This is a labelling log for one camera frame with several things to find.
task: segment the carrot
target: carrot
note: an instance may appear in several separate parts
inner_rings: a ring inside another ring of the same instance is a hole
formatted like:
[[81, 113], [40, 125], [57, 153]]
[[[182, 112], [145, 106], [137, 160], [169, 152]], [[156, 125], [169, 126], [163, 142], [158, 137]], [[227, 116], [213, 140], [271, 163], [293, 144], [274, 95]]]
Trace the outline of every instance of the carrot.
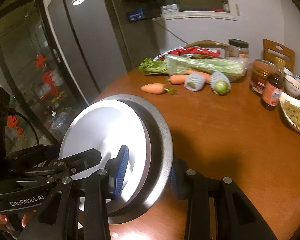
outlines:
[[193, 74], [193, 73], [197, 73], [197, 74], [203, 76], [206, 79], [206, 83], [210, 83], [210, 78], [211, 78], [210, 74], [200, 72], [200, 71], [189, 70], [189, 69], [187, 70], [187, 74]]
[[164, 94], [165, 92], [173, 94], [177, 91], [174, 88], [166, 88], [164, 84], [160, 84], [160, 83], [145, 85], [141, 87], [141, 90], [147, 93], [157, 94], [157, 95]]
[[169, 78], [169, 81], [172, 85], [183, 84], [188, 75], [173, 75]]

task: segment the plastic bag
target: plastic bag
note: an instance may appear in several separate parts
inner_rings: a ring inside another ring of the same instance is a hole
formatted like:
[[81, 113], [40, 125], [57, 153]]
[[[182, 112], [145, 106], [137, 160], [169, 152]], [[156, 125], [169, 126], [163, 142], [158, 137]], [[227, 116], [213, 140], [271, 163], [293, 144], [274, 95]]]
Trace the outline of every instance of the plastic bag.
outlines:
[[249, 65], [247, 59], [240, 57], [192, 59], [171, 54], [165, 56], [165, 62], [170, 76], [186, 74], [188, 69], [209, 74], [220, 71], [231, 82], [244, 76]]

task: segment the black jar lid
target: black jar lid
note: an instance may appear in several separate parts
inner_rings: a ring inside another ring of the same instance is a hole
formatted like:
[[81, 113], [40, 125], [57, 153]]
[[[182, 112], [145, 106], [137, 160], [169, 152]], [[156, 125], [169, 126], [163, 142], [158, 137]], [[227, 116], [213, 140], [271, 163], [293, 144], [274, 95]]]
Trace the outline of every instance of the black jar lid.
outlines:
[[236, 39], [229, 39], [229, 44], [239, 48], [244, 48], [244, 49], [249, 48], [249, 43], [245, 41], [236, 40]]

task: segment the white plate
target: white plate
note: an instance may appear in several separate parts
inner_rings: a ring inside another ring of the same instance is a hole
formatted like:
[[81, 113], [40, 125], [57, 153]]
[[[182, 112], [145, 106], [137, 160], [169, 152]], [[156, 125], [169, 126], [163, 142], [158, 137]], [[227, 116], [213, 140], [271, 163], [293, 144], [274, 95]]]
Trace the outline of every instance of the white plate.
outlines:
[[282, 107], [282, 105], [285, 101], [289, 101], [292, 105], [300, 107], [300, 100], [295, 99], [284, 92], [282, 92], [281, 96], [280, 96], [280, 106], [282, 108], [285, 118], [287, 119], [288, 123], [295, 131], [300, 132], [300, 129], [291, 121], [291, 119], [288, 117], [288, 115], [285, 113], [285, 111]]
[[73, 175], [72, 178], [76, 180], [104, 168], [109, 159], [118, 155], [121, 145], [129, 148], [129, 162], [121, 195], [116, 200], [108, 201], [108, 212], [116, 211], [131, 202], [142, 188], [149, 171], [150, 139], [135, 111], [117, 100], [94, 103], [72, 122], [59, 154], [61, 159], [91, 148], [101, 152], [100, 164]]

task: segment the table surface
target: table surface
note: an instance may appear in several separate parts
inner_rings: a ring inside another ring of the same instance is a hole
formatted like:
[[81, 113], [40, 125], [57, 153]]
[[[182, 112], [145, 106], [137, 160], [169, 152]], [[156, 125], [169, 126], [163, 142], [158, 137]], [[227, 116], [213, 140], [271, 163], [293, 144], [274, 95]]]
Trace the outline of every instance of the table surface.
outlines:
[[[225, 96], [209, 85], [199, 92], [173, 86], [178, 94], [152, 95], [140, 87], [167, 83], [165, 76], [143, 76], [134, 69], [105, 88], [96, 101], [116, 94], [145, 98], [163, 114], [173, 150], [204, 176], [231, 177], [264, 217], [279, 240], [300, 225], [300, 133], [280, 111], [267, 111], [249, 88], [249, 77], [231, 85]], [[138, 219], [110, 225], [112, 239], [182, 240], [187, 201], [175, 200], [169, 187]]]

